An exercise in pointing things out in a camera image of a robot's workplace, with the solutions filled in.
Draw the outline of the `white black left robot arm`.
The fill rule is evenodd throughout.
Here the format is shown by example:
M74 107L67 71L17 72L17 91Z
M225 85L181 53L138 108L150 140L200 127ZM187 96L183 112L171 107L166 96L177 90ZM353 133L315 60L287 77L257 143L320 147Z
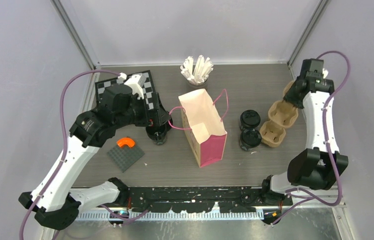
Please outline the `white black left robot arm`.
M18 199L35 213L41 226L60 231L71 225L81 212L108 203L122 207L128 202L129 187L115 177L84 190L71 188L89 160L118 129L128 125L150 128L169 124L171 117L157 92L151 93L151 101L153 107L149 108L143 93L116 83L104 90L93 109L77 116L47 176L35 190L23 192Z

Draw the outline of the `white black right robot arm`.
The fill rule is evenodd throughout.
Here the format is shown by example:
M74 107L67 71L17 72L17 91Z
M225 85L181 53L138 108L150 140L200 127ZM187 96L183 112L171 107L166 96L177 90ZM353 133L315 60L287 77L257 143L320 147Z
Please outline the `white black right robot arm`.
M329 190L348 166L340 153L333 125L334 82L323 74L321 59L305 59L299 76L284 88L282 100L268 111L268 120L259 132L262 142L275 148L303 112L306 122L305 149L294 157L282 174L270 175L262 182L260 200L266 205L283 201L296 190Z

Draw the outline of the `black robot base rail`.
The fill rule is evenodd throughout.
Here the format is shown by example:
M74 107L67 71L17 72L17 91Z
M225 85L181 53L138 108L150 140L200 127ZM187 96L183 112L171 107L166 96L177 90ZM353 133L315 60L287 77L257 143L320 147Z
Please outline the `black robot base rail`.
M221 213L251 213L258 207L290 207L291 198L270 200L259 186L130 187L123 202L108 208L123 208L135 213L209 213L218 206Z

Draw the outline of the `pink cakes paper bag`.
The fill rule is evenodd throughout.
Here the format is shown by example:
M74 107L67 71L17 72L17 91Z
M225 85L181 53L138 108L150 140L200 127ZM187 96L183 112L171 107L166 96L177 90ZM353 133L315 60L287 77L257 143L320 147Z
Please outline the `pink cakes paper bag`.
M223 89L216 99L212 99L201 88L180 95L178 100L179 106L174 107L169 114L180 109L182 127L172 123L169 125L173 129L184 131L200 168L220 161L227 140L223 122L229 110L227 90Z

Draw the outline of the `single black cup lid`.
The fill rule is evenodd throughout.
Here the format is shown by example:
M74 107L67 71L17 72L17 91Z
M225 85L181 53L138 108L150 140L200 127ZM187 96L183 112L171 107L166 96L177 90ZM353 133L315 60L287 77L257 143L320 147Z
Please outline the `single black cup lid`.
M261 117L255 110L245 110L240 115L240 130L256 129L260 122Z

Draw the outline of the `single brown pulp carrier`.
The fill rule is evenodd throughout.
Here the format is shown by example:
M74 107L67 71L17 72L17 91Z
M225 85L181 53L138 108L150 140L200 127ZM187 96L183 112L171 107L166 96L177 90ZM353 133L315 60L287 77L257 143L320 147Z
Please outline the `single brown pulp carrier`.
M286 136L286 129L271 120L264 122L259 132L262 136L262 143L271 148L278 147Z

